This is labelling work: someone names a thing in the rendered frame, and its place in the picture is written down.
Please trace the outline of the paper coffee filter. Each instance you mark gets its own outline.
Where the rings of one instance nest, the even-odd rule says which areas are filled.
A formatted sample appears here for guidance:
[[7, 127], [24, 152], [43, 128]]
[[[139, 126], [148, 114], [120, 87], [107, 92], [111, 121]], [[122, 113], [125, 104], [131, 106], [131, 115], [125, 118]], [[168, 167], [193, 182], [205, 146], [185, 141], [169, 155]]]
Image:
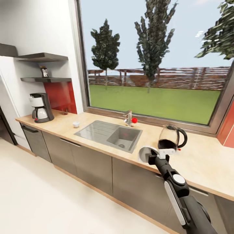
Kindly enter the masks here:
[[138, 152], [138, 163], [148, 163], [149, 156], [152, 155], [151, 150], [155, 151], [156, 154], [158, 154], [158, 152], [154, 148], [150, 147], [148, 144], [141, 148]]

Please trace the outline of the electric kettle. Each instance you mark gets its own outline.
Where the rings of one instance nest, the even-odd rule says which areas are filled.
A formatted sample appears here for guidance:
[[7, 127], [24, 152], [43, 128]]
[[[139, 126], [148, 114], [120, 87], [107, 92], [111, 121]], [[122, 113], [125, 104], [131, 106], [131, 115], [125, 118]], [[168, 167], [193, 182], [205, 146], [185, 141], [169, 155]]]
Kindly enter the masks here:
[[[188, 137], [183, 129], [173, 124], [163, 125], [163, 127], [164, 128], [160, 134], [158, 142], [159, 149], [174, 149], [176, 151], [177, 149], [180, 149], [181, 147], [184, 147], [186, 145]], [[181, 145], [178, 145], [180, 140], [179, 132], [184, 135], [185, 139], [183, 144]]]

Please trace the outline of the bottle of coffee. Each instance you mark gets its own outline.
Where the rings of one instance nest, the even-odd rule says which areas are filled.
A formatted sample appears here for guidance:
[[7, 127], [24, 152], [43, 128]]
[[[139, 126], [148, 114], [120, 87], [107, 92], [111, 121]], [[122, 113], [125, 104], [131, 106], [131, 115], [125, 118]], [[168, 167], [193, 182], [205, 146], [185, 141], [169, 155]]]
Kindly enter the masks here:
[[40, 71], [41, 71], [41, 74], [42, 74], [42, 78], [49, 78], [49, 76], [47, 74], [47, 68], [46, 67], [41, 66]]

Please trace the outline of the coffee cup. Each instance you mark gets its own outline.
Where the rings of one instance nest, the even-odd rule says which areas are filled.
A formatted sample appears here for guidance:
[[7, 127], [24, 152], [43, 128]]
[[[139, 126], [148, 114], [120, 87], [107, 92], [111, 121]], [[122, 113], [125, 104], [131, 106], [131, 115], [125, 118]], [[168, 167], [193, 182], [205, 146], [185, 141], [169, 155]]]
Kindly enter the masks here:
[[74, 125], [74, 127], [77, 128], [77, 127], [79, 127], [79, 122], [74, 122], [73, 125]]

